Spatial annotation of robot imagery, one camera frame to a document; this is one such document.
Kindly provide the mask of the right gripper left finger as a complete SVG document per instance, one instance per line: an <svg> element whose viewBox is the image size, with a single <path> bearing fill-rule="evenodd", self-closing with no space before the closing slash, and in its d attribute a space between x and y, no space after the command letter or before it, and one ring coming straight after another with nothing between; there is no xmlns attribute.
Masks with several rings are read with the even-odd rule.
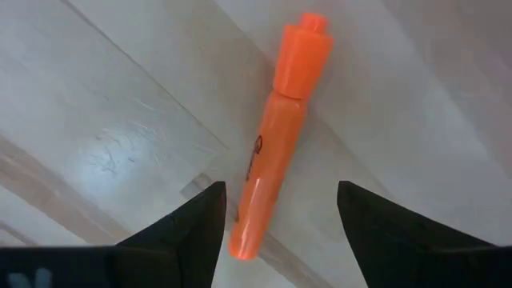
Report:
<svg viewBox="0 0 512 288"><path fill-rule="evenodd" d="M226 184L214 182L154 224L123 240L121 247L161 252L181 287L210 287L226 225Z"/></svg>

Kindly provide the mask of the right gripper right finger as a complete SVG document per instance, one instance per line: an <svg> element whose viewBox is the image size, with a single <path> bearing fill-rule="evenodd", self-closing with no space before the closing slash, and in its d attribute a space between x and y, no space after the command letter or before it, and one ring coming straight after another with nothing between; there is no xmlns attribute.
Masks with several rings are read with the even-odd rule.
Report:
<svg viewBox="0 0 512 288"><path fill-rule="evenodd" d="M369 287L477 287L472 255L491 244L424 217L349 181L340 181L342 226Z"/></svg>

